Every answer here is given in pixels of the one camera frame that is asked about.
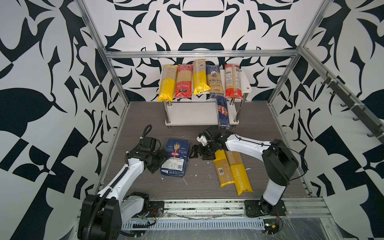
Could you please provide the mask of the dark blue pasta pack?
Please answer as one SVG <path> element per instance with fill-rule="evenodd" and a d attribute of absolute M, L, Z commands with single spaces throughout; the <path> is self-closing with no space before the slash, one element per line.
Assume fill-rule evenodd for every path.
<path fill-rule="evenodd" d="M 218 96 L 216 98 L 218 105 L 218 125 L 220 129 L 230 129 L 230 119 L 228 112 L 227 100 L 224 96 Z"/>

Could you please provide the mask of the blue Barilla pasta pack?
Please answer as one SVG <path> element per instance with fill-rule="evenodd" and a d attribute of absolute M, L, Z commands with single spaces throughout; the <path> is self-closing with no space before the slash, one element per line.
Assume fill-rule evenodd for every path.
<path fill-rule="evenodd" d="M 169 154 L 170 158 L 161 165 L 160 173 L 165 176 L 183 178 L 189 161 L 190 142 L 168 139 L 165 151 Z"/>

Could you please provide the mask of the small clear spaghetti pack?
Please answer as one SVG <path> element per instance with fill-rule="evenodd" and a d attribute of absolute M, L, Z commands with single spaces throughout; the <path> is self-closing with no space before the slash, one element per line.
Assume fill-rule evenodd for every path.
<path fill-rule="evenodd" d="M 233 177 L 233 174 L 224 150 L 219 150 L 215 152 L 214 166 L 217 172 L 217 176 L 218 176 L 221 188 L 235 183 L 235 179 Z"/>

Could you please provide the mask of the red ended spaghetti pack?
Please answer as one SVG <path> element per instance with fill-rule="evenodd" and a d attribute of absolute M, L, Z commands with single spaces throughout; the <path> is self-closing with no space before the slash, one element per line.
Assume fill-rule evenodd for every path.
<path fill-rule="evenodd" d="M 243 99 L 241 73 L 238 65 L 225 65 L 225 84 L 227 99 Z"/>

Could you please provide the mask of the blue yellow spaghetti pack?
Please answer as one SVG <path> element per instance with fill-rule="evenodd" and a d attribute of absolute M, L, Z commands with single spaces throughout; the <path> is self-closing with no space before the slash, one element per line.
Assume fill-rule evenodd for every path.
<path fill-rule="evenodd" d="M 224 88 L 220 73 L 220 67 L 216 65 L 207 65 L 207 83 L 210 87 L 210 98 L 215 99 L 224 96 Z"/>

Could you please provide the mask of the yellow brown spaghetti pack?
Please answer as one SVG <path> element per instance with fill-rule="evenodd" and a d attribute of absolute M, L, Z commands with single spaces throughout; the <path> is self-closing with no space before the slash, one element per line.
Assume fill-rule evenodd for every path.
<path fill-rule="evenodd" d="M 205 93 L 211 89 L 207 82 L 205 59 L 195 60 L 193 62 L 193 86 L 194 95 Z"/>

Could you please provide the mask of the red yellow spaghetti pack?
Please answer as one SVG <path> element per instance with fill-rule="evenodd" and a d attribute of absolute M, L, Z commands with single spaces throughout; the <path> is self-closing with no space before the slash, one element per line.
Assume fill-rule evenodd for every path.
<path fill-rule="evenodd" d="M 175 98 L 187 99 L 192 97 L 192 65 L 179 65 L 176 79 Z"/>

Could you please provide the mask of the yellow spaghetti pack underneath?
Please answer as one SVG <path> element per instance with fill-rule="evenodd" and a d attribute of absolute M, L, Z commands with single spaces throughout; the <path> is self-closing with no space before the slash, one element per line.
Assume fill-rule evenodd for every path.
<path fill-rule="evenodd" d="M 164 66 L 159 87 L 158 102 L 172 102 L 176 87 L 178 66 Z"/>

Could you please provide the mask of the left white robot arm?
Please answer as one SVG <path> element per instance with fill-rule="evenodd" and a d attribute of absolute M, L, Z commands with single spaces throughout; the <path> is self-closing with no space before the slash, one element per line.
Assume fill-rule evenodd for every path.
<path fill-rule="evenodd" d="M 127 153 L 126 163 L 113 180 L 97 194 L 84 199 L 77 232 L 79 240 L 116 240 L 124 234 L 124 223 L 135 215 L 147 213 L 150 203 L 147 194 L 126 194 L 144 170 L 154 173 L 169 159 L 164 149 L 156 147 L 159 142 L 141 137 L 139 144 Z"/>

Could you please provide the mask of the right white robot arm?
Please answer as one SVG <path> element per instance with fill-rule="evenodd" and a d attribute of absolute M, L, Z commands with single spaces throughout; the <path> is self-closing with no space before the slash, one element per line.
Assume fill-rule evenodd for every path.
<path fill-rule="evenodd" d="M 241 137 L 233 132 L 208 127 L 197 137 L 198 145 L 192 147 L 190 158 L 201 156 L 212 160 L 219 150 L 240 153 L 264 163 L 269 181 L 259 200 L 246 200 L 246 215 L 249 218 L 284 216 L 285 204 L 282 195 L 290 183 L 299 162 L 290 148 L 279 139 L 272 142 L 257 141 Z"/>

